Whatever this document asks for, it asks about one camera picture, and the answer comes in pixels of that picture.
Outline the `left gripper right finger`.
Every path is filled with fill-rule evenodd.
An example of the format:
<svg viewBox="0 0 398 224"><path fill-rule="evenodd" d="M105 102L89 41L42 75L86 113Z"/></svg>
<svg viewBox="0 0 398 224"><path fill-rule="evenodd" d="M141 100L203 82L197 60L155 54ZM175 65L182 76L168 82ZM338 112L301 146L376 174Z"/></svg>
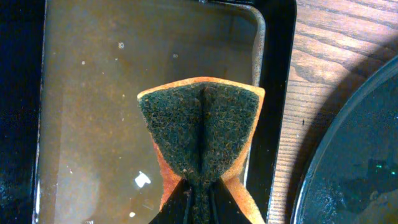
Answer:
<svg viewBox="0 0 398 224"><path fill-rule="evenodd" d="M251 224L221 178L209 189L211 224Z"/></svg>

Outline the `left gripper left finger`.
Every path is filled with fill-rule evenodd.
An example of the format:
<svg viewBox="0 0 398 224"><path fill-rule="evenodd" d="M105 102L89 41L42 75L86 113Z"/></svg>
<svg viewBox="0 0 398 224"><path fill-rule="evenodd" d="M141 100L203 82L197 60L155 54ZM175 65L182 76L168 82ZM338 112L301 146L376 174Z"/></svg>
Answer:
<svg viewBox="0 0 398 224"><path fill-rule="evenodd" d="M181 180L160 212L149 224L189 224L192 221L192 188L187 180Z"/></svg>

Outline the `orange green sponge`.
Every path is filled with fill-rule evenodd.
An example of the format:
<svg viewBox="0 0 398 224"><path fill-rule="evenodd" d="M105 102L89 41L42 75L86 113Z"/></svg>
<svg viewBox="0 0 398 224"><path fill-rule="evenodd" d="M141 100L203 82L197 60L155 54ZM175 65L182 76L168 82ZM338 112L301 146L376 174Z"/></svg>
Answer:
<svg viewBox="0 0 398 224"><path fill-rule="evenodd" d="M215 184L221 182L237 214L249 223L264 222L239 180L264 97L261 87L214 77L188 78L138 94L163 178L161 212L176 203L177 189L186 185L183 196L192 208L185 219L210 223Z"/></svg>

